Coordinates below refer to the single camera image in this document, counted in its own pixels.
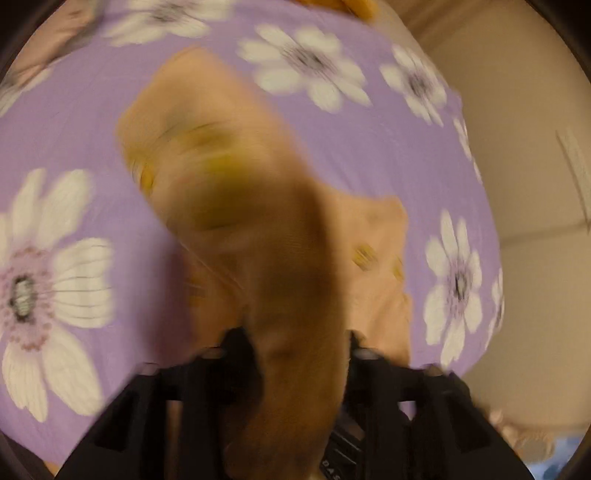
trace purple floral fabric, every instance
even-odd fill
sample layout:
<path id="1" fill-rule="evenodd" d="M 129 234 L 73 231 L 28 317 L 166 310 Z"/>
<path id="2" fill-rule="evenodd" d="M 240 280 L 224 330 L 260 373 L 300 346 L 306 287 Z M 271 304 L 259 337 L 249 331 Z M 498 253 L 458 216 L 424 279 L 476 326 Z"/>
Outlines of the purple floral fabric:
<path id="1" fill-rule="evenodd" d="M 462 374 L 501 324 L 498 239 L 460 98 L 426 59 L 285 1 L 112 1 L 86 47 L 0 92 L 0 429 L 44 460 L 65 461 L 138 364 L 189 351 L 176 243 L 114 129 L 192 45 L 268 92 L 319 179 L 401 199 L 413 366 Z"/>

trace black device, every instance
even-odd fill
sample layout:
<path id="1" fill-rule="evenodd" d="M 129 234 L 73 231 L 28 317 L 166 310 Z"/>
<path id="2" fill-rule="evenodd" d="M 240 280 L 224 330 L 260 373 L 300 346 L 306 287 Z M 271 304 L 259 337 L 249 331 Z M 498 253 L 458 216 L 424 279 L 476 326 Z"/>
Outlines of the black device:
<path id="1" fill-rule="evenodd" d="M 163 480 L 168 400 L 183 402 L 177 479 L 228 480 L 219 412 L 254 371 L 246 333 L 234 329 L 219 348 L 188 364 L 140 372 L 89 429 L 57 480 Z M 405 401 L 415 405 L 411 420 L 398 407 Z M 458 377 L 433 367 L 397 367 L 361 348 L 353 334 L 343 416 L 320 469 L 328 480 L 532 478 Z"/>

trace bed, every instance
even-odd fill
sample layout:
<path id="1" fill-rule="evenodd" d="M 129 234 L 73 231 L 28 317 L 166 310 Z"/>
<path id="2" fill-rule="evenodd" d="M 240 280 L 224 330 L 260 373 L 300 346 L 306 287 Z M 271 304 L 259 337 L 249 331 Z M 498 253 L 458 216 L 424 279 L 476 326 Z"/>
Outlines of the bed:
<path id="1" fill-rule="evenodd" d="M 461 375 L 500 328 L 498 239 L 460 97 L 393 11 L 381 6 L 386 38 L 287 1 L 196 5 L 192 15 L 170 0 L 111 0 L 83 46 L 24 87 L 4 83 L 0 430 L 47 462 L 63 463 L 139 364 L 174 364 L 190 350 L 176 242 L 114 136 L 152 74 L 187 46 L 267 92 L 319 180 L 400 199 L 408 232 L 392 274 L 413 303 L 412 366 Z M 287 79 L 272 62 L 286 41 L 304 53 Z M 330 82 L 312 82 L 328 61 L 318 78 Z"/>

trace white flower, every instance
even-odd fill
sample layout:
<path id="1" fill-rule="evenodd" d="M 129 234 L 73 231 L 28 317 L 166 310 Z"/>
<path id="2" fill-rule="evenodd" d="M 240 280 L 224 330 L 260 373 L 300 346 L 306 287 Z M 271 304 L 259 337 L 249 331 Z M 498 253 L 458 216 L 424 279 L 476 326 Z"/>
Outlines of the white flower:
<path id="1" fill-rule="evenodd" d="M 486 340 L 486 347 L 492 340 L 494 334 L 498 333 L 503 326 L 503 318 L 505 316 L 505 295 L 503 293 L 503 269 L 499 270 L 499 276 L 492 284 L 492 301 L 495 303 L 495 315 L 488 324 L 488 335 Z"/>
<path id="2" fill-rule="evenodd" d="M 111 289 L 103 275 L 112 248 L 85 238 L 64 248 L 92 196 L 88 172 L 61 175 L 40 199 L 45 170 L 30 172 L 0 214 L 0 338 L 2 376 L 15 405 L 37 421 L 48 415 L 48 387 L 79 415 L 103 405 L 99 379 L 82 343 L 65 328 L 100 328 L 112 318 Z"/>
<path id="3" fill-rule="evenodd" d="M 294 40 L 273 25 L 259 25 L 256 32 L 265 41 L 242 40 L 238 55 L 260 65 L 254 79 L 263 90 L 289 95 L 306 89 L 320 109 L 331 113 L 341 109 L 341 93 L 361 105 L 371 105 L 362 89 L 363 72 L 353 60 L 342 56 L 340 41 L 333 34 L 302 27 Z"/>
<path id="4" fill-rule="evenodd" d="M 0 117 L 4 116 L 4 114 L 8 112 L 8 109 L 14 104 L 14 102 L 17 101 L 23 92 L 28 92 L 29 90 L 35 88 L 43 80 L 49 77 L 50 73 L 51 67 L 47 67 L 46 69 L 40 71 L 22 87 L 16 85 L 10 76 L 7 75 L 0 85 Z"/>
<path id="5" fill-rule="evenodd" d="M 380 71 L 390 88 L 404 95 L 412 112 L 431 124 L 443 126 L 439 109 L 447 103 L 447 93 L 435 70 L 416 54 L 397 45 L 392 52 L 398 65 L 384 64 Z"/>
<path id="6" fill-rule="evenodd" d="M 129 14 L 105 33 L 115 46 L 147 43 L 167 33 L 199 38 L 209 32 L 205 21 L 225 20 L 233 0 L 130 0 Z"/>
<path id="7" fill-rule="evenodd" d="M 459 118 L 453 119 L 453 125 L 456 127 L 457 136 L 460 140 L 460 144 L 466 154 L 466 158 L 472 162 L 474 165 L 474 172 L 476 173 L 476 178 L 480 183 L 482 183 L 482 175 L 480 175 L 480 169 L 478 165 L 476 165 L 476 160 L 472 155 L 472 150 L 470 150 L 470 144 L 468 143 L 468 129 L 466 128 L 466 122 L 464 120 L 460 120 Z"/>
<path id="8" fill-rule="evenodd" d="M 432 236 L 425 252 L 427 264 L 437 276 L 423 311 L 427 344 L 439 344 L 445 332 L 441 364 L 447 368 L 460 358 L 466 327 L 474 333 L 482 321 L 480 256 L 476 250 L 470 251 L 466 221 L 460 218 L 454 231 L 447 210 L 441 213 L 441 241 Z"/>

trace purple fabric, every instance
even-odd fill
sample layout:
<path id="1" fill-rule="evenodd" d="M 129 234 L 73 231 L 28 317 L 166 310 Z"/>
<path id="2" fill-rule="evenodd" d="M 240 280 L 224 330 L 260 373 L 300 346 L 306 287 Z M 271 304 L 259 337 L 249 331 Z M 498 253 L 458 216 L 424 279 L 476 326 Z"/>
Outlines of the purple fabric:
<path id="1" fill-rule="evenodd" d="M 207 47 L 252 76 L 255 66 L 236 55 L 237 42 L 256 38 L 254 26 L 262 22 L 290 35 L 310 24 L 336 34 L 367 78 L 365 91 L 373 105 L 346 101 L 338 114 L 320 110 L 305 91 L 269 98 L 299 137 L 318 178 L 355 194 L 395 194 L 406 207 L 410 228 L 404 264 L 414 305 L 413 366 L 439 362 L 442 349 L 442 343 L 426 342 L 423 306 L 436 282 L 426 244 L 440 237 L 442 209 L 450 212 L 454 225 L 459 217 L 466 219 L 470 246 L 480 254 L 483 321 L 475 333 L 466 332 L 465 348 L 451 367 L 462 374 L 479 359 L 488 319 L 495 315 L 490 292 L 500 268 L 499 245 L 486 193 L 454 127 L 453 118 L 461 118 L 457 94 L 447 91 L 447 105 L 440 111 L 443 127 L 429 125 L 381 76 L 379 65 L 394 62 L 386 39 L 355 20 L 287 1 L 238 1 L 231 17 L 212 22 L 211 32 L 200 39 L 169 34 L 143 45 L 113 47 L 101 32 L 127 14 L 124 4 L 113 3 L 90 44 L 55 65 L 45 81 L 24 92 L 0 118 L 0 212 L 9 211 L 34 168 L 47 169 L 46 188 L 67 170 L 84 168 L 93 175 L 93 203 L 82 226 L 63 244 L 101 237 L 115 251 L 108 274 L 115 296 L 113 322 L 95 330 L 70 329 L 93 359 L 106 395 L 116 394 L 141 362 L 182 361 L 189 337 L 177 247 L 125 170 L 113 134 L 116 122 L 152 74 L 183 47 Z M 6 341 L 5 335 L 0 353 Z M 48 397 L 48 418 L 39 423 L 27 409 L 18 409 L 0 385 L 0 429 L 44 460 L 62 463 L 92 418 L 77 415 L 51 391 Z"/>

